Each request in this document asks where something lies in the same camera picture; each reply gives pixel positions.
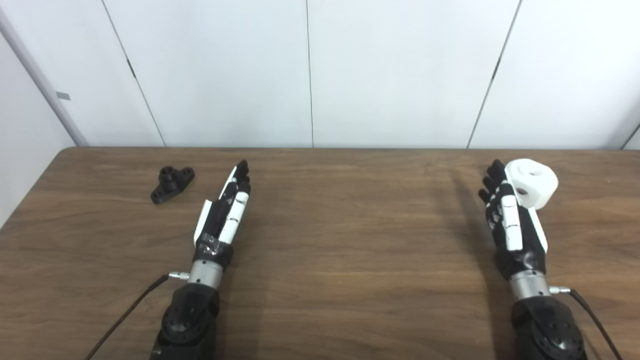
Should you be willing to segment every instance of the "white wall panel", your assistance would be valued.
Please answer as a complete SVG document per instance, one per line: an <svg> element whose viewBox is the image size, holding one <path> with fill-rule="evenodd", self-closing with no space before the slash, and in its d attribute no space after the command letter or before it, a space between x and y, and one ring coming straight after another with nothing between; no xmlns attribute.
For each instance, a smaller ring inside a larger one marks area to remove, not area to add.
<svg viewBox="0 0 640 360"><path fill-rule="evenodd" d="M309 0L314 140L465 147L517 0Z"/></svg>
<svg viewBox="0 0 640 360"><path fill-rule="evenodd" d="M0 35L0 227L53 157L73 145Z"/></svg>
<svg viewBox="0 0 640 360"><path fill-rule="evenodd" d="M99 0L0 0L33 66L89 145L162 146Z"/></svg>
<svg viewBox="0 0 640 360"><path fill-rule="evenodd" d="M625 150L640 150L640 131L636 131L625 146Z"/></svg>
<svg viewBox="0 0 640 360"><path fill-rule="evenodd" d="M640 122L639 13L524 0L471 147L619 149Z"/></svg>
<svg viewBox="0 0 640 360"><path fill-rule="evenodd" d="M305 0L106 5L167 145L312 145Z"/></svg>

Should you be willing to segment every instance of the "black cable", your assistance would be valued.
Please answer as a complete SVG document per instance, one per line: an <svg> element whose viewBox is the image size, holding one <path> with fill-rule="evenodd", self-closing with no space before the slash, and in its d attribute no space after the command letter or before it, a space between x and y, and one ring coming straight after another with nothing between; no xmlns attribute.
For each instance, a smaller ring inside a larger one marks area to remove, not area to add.
<svg viewBox="0 0 640 360"><path fill-rule="evenodd" d="M160 286L163 282L165 282L167 279L169 279L169 274L164 274L162 276L160 276L160 278L156 281L154 281L153 284L151 284L146 290L145 292L142 293L142 295L140 295L136 301L133 302L133 304L131 304L131 306L129 306L129 309L122 314L122 316L118 319L118 321L116 321L111 328L102 336L102 338L98 341L98 343L95 344L95 346L93 347L93 349L91 349L91 351L89 352L89 354L84 358L84 360L89 360L93 357L93 355L95 355L96 351L98 351L98 349L102 346L102 344L107 340L107 338L109 337L109 335L111 335L111 333L113 331L115 331L115 329L118 327L118 325L120 325L126 318L127 316L129 316L129 314L131 314L133 312L133 310L136 308L136 306L138 306L138 304L151 292L153 291L155 288L157 288L158 286Z"/></svg>
<svg viewBox="0 0 640 360"><path fill-rule="evenodd" d="M587 304L587 301L584 300L580 296L580 294L578 294L578 292L575 291L575 289L571 289L571 291L569 291L569 295L571 295L571 297L573 297L575 301L578 302L578 304L582 305L582 307L587 312L587 314L589 314L591 319L593 319L593 322L596 323L598 330L600 330L600 332L602 333L602 336L604 337L604 340L606 340L607 344L609 344L609 347L611 348L611 351L613 351L613 354L616 356L616 359L623 360L622 355L620 355L620 353L618 352L618 349L613 344L613 341L609 337L609 334L607 334L607 331L604 329L604 326L602 326L602 323L598 320L598 318L596 317L596 314L593 312L593 310L591 310L591 307L589 306L589 304Z"/></svg>

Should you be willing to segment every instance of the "black mounting bracket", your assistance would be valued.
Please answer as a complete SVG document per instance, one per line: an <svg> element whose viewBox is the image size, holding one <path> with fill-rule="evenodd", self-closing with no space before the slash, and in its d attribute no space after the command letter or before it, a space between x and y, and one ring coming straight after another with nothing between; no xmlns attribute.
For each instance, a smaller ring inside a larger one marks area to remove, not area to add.
<svg viewBox="0 0 640 360"><path fill-rule="evenodd" d="M172 197L183 192L187 188L191 180L196 176L190 167L177 170L173 167L163 167L160 169L160 185L151 193L151 201L154 204L162 204L169 201Z"/></svg>

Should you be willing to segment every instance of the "cable connector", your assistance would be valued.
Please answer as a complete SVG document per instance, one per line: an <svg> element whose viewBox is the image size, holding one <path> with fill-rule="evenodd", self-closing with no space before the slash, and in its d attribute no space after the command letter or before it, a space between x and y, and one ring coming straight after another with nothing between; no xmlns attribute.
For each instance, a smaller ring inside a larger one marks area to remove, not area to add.
<svg viewBox="0 0 640 360"><path fill-rule="evenodd" d="M169 277L173 277L174 279L180 279L180 280L188 280L189 279L189 273L188 272L180 272L180 271L172 271L169 273Z"/></svg>
<svg viewBox="0 0 640 360"><path fill-rule="evenodd" d="M570 293L571 289L566 286L549 286L549 292L552 294Z"/></svg>

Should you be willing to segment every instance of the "wood grain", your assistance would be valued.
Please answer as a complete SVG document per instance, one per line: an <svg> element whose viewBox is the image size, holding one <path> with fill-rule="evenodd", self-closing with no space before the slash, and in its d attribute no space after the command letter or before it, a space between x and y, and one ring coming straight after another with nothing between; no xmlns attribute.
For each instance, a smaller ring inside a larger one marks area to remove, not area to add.
<svg viewBox="0 0 640 360"><path fill-rule="evenodd" d="M580 290L640 358L640 152L73 148L0 230L6 359L81 359L160 274L188 271L203 200L246 158L252 197L221 284L220 359L513 358L511 292L476 197L494 158L551 166L551 284ZM165 165L196 178L167 204ZM96 359L146 359L178 281ZM571 299L590 359L612 359Z"/></svg>

